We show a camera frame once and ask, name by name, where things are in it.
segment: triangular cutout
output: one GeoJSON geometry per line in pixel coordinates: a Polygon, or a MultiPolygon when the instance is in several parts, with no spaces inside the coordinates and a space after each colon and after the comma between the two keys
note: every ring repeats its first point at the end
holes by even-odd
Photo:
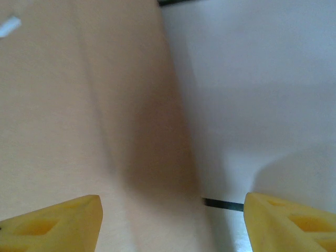
{"type": "Polygon", "coordinates": [[[87,195],[0,222],[0,252],[93,252],[102,222],[87,195]]]}
{"type": "Polygon", "coordinates": [[[336,252],[336,214],[248,193],[244,220],[254,252],[336,252]]]}

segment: black edge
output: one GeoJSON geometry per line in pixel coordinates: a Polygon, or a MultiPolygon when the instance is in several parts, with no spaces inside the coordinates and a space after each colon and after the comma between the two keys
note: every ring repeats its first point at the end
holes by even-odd
{"type": "Polygon", "coordinates": [[[235,203],[235,202],[228,202],[228,201],[219,201],[217,199],[211,198],[203,198],[203,203],[206,206],[222,208],[222,209],[229,209],[234,211],[243,212],[244,211],[244,204],[235,203]]]}
{"type": "Polygon", "coordinates": [[[185,2],[193,2],[198,0],[158,0],[159,6],[164,7],[173,4],[185,3],[185,2]]]}

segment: black line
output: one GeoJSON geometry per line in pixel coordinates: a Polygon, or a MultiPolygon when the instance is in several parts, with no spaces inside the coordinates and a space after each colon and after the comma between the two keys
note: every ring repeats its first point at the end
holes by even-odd
{"type": "Polygon", "coordinates": [[[217,207],[222,209],[229,209],[234,211],[244,211],[244,204],[241,203],[235,203],[235,202],[228,202],[228,201],[219,201],[217,199],[211,199],[211,198],[203,198],[204,205],[210,206],[210,207],[217,207]]]}
{"type": "Polygon", "coordinates": [[[197,1],[197,0],[158,0],[160,7],[164,7],[167,5],[173,5],[173,4],[179,4],[183,2],[191,2],[191,1],[197,1]]]}

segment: cardboard surface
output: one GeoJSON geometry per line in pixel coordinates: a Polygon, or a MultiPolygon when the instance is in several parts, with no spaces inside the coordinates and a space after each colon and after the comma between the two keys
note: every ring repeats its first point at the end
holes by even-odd
{"type": "Polygon", "coordinates": [[[1,0],[0,24],[13,12],[13,1],[1,0]]]}
{"type": "Polygon", "coordinates": [[[0,219],[99,194],[97,251],[211,251],[156,1],[21,18],[0,41],[0,219]]]}

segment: white surface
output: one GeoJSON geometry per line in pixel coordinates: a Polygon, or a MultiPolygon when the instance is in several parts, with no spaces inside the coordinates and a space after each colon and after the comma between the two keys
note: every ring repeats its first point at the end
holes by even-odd
{"type": "Polygon", "coordinates": [[[208,207],[218,251],[252,252],[242,212],[208,207]]]}
{"type": "Polygon", "coordinates": [[[162,9],[206,197],[336,212],[336,2],[162,9]]]}

